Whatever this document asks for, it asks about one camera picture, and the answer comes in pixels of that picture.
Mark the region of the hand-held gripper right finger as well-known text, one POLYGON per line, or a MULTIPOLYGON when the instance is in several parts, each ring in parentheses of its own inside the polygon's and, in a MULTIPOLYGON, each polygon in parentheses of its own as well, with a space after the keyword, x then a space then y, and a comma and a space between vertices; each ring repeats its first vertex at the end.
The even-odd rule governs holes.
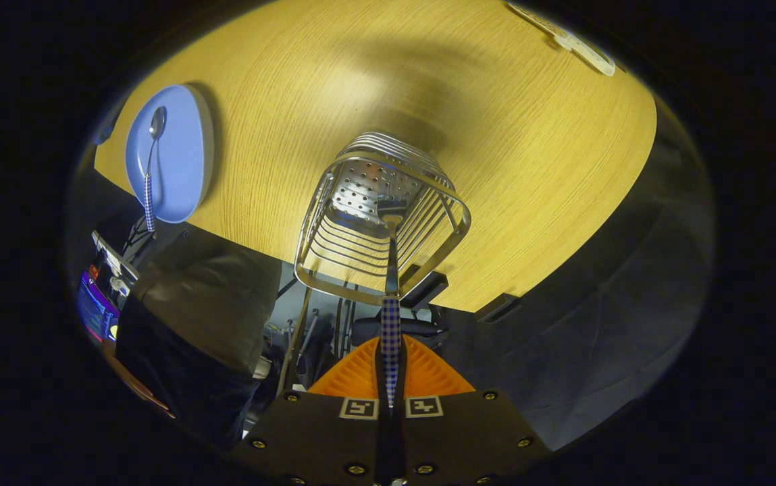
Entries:
POLYGON ((474 388, 415 338, 403 345, 398 424, 407 485, 502 485, 552 456, 505 391, 474 388))

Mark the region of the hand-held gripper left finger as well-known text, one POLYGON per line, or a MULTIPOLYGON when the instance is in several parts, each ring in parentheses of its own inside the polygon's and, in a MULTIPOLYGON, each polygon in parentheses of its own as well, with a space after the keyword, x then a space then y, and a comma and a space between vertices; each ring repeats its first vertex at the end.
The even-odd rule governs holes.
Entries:
POLYGON ((236 461, 271 485, 376 485, 388 418, 380 341, 339 360, 307 391, 283 391, 236 447, 236 461))

